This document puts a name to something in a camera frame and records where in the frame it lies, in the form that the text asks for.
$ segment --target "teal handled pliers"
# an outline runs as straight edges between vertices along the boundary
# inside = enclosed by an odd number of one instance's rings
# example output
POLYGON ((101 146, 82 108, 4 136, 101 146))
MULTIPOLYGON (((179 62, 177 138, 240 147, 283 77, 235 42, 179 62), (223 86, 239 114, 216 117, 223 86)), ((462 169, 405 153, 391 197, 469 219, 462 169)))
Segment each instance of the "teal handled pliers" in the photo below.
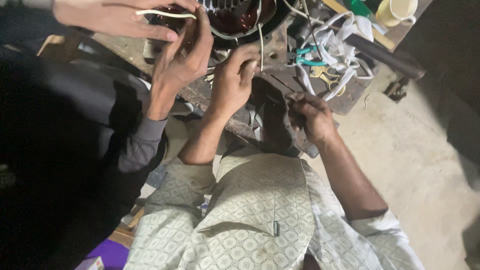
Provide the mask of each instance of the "teal handled pliers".
POLYGON ((304 64, 304 65, 307 65, 307 66, 325 66, 325 65, 327 65, 327 63, 325 63, 325 62, 315 62, 315 61, 307 60, 307 59, 302 57, 302 54, 305 54, 305 53, 310 52, 312 50, 316 50, 316 48, 312 46, 312 47, 308 47, 308 48, 297 49, 297 54, 295 56, 295 63, 296 64, 304 64))

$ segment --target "patterned shirt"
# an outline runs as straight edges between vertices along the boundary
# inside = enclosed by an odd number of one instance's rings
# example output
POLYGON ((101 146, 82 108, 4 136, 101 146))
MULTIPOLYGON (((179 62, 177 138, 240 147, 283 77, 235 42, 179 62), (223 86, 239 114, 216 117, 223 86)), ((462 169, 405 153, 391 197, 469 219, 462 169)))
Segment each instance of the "patterned shirt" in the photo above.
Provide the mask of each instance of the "patterned shirt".
POLYGON ((424 269, 397 218, 348 223, 328 183, 306 161, 276 154, 224 157, 212 166, 175 158, 147 199, 126 270, 424 269), (204 219, 197 208, 212 194, 204 219))

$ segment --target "yellow mug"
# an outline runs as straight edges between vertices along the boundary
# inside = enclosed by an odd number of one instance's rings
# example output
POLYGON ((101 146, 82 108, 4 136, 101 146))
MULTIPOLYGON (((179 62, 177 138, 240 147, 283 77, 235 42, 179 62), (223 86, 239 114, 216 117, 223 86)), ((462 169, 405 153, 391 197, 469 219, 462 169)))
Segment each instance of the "yellow mug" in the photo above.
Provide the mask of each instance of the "yellow mug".
POLYGON ((418 0, 383 0, 378 6, 376 18, 385 26, 413 25, 417 19, 418 0))

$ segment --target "gold scissors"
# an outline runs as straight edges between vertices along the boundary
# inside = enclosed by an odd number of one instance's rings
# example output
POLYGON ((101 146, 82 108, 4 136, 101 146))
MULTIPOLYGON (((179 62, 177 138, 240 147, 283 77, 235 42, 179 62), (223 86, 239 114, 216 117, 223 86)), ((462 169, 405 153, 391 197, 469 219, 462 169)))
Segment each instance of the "gold scissors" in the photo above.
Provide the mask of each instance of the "gold scissors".
MULTIPOLYGON (((328 90, 330 90, 331 92, 332 89, 338 85, 338 81, 340 80, 340 75, 329 73, 328 72, 329 68, 330 67, 326 67, 326 66, 313 66, 310 69, 310 77, 322 79, 324 82, 327 83, 328 90)), ((340 89, 340 91, 336 94, 336 96, 337 97, 341 96, 343 92, 345 92, 345 88, 346 87, 343 86, 342 89, 340 89)))

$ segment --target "insulated wire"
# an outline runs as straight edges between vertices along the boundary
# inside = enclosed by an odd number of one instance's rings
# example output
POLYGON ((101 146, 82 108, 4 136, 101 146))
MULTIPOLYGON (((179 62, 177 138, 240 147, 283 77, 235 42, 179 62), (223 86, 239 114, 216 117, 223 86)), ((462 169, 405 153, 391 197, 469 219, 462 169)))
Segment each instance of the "insulated wire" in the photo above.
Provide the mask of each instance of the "insulated wire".
POLYGON ((258 23, 258 33, 260 34, 260 72, 264 70, 264 36, 262 35, 262 23, 258 23))
MULTIPOLYGON (((292 7, 292 6, 287 2, 287 0, 283 0, 283 2, 287 5, 287 7, 288 7, 291 11, 295 12, 296 14, 298 14, 298 15, 300 15, 300 16, 302 16, 302 17, 308 18, 308 17, 307 17, 307 14, 305 14, 305 13, 303 13, 303 12, 295 9, 294 7, 292 7)), ((314 18, 311 19, 311 20, 312 20, 312 22, 316 22, 316 23, 319 23, 319 24, 321 24, 321 25, 323 25, 323 24, 325 23, 324 21, 320 21, 320 20, 314 19, 314 18)))
POLYGON ((317 39, 315 38, 315 35, 313 34, 312 20, 310 18, 310 14, 308 14, 307 3, 305 2, 305 0, 301 0, 301 2, 303 4, 303 8, 305 9, 305 15, 307 15, 307 21, 308 21, 308 24, 310 25, 310 30, 312 31, 312 37, 313 37, 313 41, 315 42, 315 47, 317 48, 318 57, 320 58, 320 60, 322 60, 322 54, 320 53, 320 49, 318 48, 317 39))
POLYGON ((159 10, 140 10, 140 11, 135 11, 135 14, 137 15, 158 14, 158 15, 172 17, 172 18, 181 18, 181 19, 193 18, 194 20, 197 19, 197 17, 195 17, 195 15, 193 14, 172 14, 172 13, 167 13, 159 10))

